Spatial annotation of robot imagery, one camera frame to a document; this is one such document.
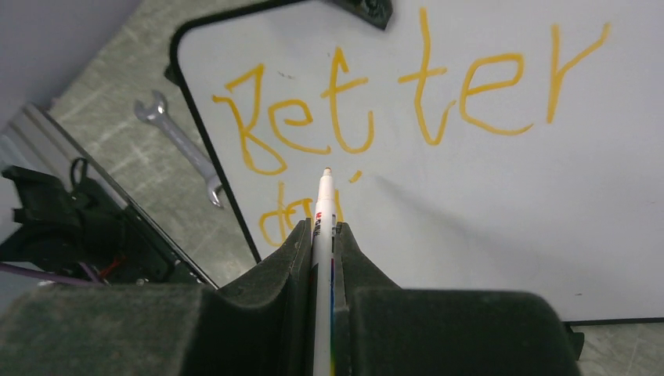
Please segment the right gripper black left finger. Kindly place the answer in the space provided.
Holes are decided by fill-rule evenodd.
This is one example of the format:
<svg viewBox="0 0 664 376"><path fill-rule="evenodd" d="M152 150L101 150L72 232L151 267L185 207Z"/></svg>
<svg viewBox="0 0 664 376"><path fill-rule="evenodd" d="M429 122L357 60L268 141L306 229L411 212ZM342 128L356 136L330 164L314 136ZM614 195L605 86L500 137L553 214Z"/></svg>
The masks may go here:
<svg viewBox="0 0 664 376"><path fill-rule="evenodd" d="M311 223L220 289L42 287L1 318L4 375L301 375Z"/></svg>

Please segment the white whiteboard black frame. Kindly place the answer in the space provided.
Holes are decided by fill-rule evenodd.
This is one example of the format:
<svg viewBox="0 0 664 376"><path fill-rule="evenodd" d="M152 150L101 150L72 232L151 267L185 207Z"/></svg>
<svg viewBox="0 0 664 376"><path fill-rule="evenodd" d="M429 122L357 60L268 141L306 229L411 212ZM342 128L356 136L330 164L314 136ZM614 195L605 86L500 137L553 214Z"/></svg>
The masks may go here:
<svg viewBox="0 0 664 376"><path fill-rule="evenodd" d="M184 23L170 58L257 260L330 168L402 287L662 321L662 2L396 1L381 30L267 1Z"/></svg>

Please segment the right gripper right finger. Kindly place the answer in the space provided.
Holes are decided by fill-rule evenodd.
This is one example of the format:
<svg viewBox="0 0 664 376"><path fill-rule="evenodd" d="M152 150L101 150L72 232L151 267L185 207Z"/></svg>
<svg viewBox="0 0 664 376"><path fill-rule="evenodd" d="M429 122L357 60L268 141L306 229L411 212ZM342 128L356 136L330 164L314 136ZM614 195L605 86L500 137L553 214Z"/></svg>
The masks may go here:
<svg viewBox="0 0 664 376"><path fill-rule="evenodd" d="M343 222L334 256L336 375L579 374L568 330L538 295L401 288Z"/></svg>

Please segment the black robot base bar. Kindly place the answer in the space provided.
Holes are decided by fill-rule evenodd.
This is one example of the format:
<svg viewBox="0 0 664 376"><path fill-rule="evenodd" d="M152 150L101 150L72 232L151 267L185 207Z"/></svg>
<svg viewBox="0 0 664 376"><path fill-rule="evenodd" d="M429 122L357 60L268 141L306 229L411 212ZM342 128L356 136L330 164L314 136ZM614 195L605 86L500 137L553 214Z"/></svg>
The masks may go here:
<svg viewBox="0 0 664 376"><path fill-rule="evenodd" d="M1 270L69 285L203 284L210 277L84 157L69 180L17 165L2 168L19 204L1 242Z"/></svg>

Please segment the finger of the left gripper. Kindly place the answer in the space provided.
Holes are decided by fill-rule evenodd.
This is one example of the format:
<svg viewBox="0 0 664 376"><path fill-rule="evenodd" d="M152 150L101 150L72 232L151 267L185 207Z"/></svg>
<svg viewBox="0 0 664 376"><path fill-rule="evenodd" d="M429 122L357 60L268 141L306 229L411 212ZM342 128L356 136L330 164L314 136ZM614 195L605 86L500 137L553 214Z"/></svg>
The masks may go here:
<svg viewBox="0 0 664 376"><path fill-rule="evenodd" d="M391 0L330 0L331 4L385 31L393 14Z"/></svg>

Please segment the white marker pen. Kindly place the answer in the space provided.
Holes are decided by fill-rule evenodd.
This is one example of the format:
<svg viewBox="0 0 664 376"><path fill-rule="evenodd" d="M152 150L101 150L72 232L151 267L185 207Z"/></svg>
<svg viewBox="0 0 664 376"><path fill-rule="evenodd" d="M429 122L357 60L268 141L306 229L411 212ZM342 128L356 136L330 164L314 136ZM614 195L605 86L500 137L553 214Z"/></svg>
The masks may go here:
<svg viewBox="0 0 664 376"><path fill-rule="evenodd" d="M316 271L316 312L312 374L332 373L331 328L334 300L334 230L336 204L331 168L319 180L316 216L312 231L312 269Z"/></svg>

